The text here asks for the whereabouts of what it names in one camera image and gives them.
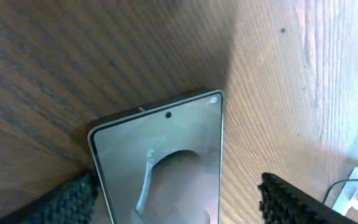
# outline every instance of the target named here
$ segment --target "wood grain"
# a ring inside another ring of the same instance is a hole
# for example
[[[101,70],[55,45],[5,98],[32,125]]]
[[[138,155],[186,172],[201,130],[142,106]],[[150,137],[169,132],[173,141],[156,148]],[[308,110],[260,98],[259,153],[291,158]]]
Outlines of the wood grain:
[[[92,119],[202,87],[223,223],[262,223],[266,171],[322,199],[358,164],[358,1],[1,0],[0,217],[91,165]]]

